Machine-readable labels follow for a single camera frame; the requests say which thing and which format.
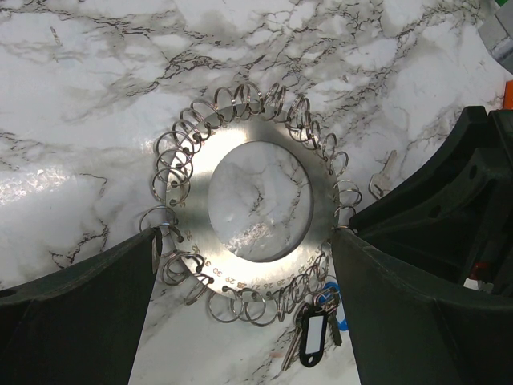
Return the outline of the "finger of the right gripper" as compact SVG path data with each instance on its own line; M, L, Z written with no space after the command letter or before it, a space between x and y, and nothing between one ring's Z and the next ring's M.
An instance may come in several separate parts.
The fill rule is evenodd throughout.
M465 107L438 151L349 227L447 281L510 281L512 112Z

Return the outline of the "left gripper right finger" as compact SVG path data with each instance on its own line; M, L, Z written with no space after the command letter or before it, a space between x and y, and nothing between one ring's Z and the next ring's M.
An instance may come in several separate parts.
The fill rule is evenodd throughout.
M471 290L374 248L331 238L363 384L510 384L512 300Z

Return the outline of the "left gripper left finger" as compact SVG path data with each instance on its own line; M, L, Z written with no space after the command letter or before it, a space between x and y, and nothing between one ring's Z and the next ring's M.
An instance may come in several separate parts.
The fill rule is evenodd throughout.
M65 269L1 292L3 384L126 384L156 281L148 228Z

